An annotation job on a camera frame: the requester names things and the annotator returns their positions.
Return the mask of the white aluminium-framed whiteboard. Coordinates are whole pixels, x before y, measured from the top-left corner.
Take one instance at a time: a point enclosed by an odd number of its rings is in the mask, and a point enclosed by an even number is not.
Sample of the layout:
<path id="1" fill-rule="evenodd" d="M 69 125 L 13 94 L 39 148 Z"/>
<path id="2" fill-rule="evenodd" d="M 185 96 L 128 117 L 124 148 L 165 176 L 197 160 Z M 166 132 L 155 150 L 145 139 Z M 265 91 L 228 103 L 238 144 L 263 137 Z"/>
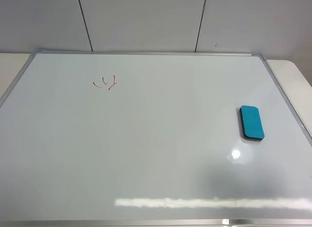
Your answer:
<path id="1" fill-rule="evenodd" d="M 1 97 L 3 227 L 311 223 L 312 136 L 260 55 L 40 51 Z"/>

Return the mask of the teal felt whiteboard eraser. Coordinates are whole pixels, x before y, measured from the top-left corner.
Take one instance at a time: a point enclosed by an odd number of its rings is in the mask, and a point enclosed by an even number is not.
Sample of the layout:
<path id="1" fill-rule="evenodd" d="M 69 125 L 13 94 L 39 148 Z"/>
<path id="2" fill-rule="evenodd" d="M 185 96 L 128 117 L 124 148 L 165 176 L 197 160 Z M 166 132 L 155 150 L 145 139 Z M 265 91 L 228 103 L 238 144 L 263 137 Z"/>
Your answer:
<path id="1" fill-rule="evenodd" d="M 243 138 L 260 142 L 265 138 L 259 109 L 255 106 L 242 105 L 239 110 Z"/>

